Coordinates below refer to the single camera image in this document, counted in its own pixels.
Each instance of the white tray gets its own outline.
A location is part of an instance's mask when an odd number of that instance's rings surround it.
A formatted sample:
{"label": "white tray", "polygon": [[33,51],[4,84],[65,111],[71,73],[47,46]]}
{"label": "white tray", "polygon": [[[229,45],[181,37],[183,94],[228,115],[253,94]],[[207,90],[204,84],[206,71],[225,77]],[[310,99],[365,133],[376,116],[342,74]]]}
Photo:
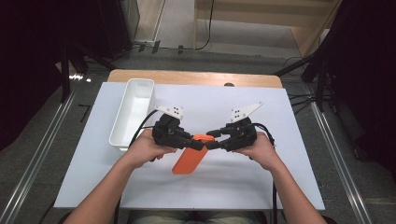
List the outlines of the white tray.
{"label": "white tray", "polygon": [[[110,145],[124,153],[140,124],[154,106],[154,81],[142,78],[130,79],[110,134]],[[151,124],[151,119],[148,119],[146,124]]]}

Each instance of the white table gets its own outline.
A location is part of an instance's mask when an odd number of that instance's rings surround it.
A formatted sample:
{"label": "white table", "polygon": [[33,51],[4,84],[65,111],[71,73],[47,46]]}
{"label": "white table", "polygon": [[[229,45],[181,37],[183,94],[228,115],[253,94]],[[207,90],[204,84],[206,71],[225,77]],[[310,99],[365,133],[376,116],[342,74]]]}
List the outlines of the white table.
{"label": "white table", "polygon": [[[103,83],[64,178],[55,207],[76,207],[101,181],[120,153],[108,143],[126,83]],[[324,209],[304,143],[284,89],[193,85],[155,86],[156,105],[183,106],[180,126],[205,133],[230,121],[231,109],[264,102],[251,116],[276,140],[276,150],[318,209]],[[157,113],[153,121],[158,120]],[[182,150],[135,170],[122,208],[264,210],[272,208],[272,178],[258,163],[223,149],[209,151],[191,175],[173,175]]]}

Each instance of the orange foam block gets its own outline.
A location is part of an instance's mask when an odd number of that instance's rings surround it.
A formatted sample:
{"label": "orange foam block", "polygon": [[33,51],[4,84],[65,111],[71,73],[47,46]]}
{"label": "orange foam block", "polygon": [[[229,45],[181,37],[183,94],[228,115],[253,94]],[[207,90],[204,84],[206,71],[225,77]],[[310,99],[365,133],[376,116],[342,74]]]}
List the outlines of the orange foam block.
{"label": "orange foam block", "polygon": [[[192,139],[200,140],[202,142],[214,141],[215,138],[210,135],[196,134]],[[184,149],[180,158],[172,169],[175,175],[189,175],[194,172],[198,164],[204,158],[207,148],[203,147],[201,150],[196,150],[190,147]]]}

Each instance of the hand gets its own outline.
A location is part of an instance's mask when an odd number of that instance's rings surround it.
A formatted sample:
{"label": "hand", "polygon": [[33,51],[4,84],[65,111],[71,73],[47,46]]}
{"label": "hand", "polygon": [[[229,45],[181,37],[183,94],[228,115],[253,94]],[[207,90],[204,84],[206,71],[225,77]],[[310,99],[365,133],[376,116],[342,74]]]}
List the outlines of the hand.
{"label": "hand", "polygon": [[144,130],[122,156],[122,158],[126,158],[134,168],[141,167],[144,163],[151,161],[153,158],[159,160],[166,153],[176,152],[175,148],[156,145],[151,136],[151,132],[152,130]]}
{"label": "hand", "polygon": [[282,160],[276,154],[274,147],[268,140],[267,135],[261,132],[257,132],[257,139],[252,146],[239,148],[233,152],[249,156],[251,159],[258,162],[262,168],[270,172],[282,163]]}

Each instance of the lap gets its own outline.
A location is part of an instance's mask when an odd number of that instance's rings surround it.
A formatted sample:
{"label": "lap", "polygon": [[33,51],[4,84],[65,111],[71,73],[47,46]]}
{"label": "lap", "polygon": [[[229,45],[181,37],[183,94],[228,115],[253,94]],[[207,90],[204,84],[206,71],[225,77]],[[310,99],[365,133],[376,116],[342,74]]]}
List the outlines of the lap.
{"label": "lap", "polygon": [[262,212],[252,211],[131,211],[134,224],[259,224],[266,223]]}

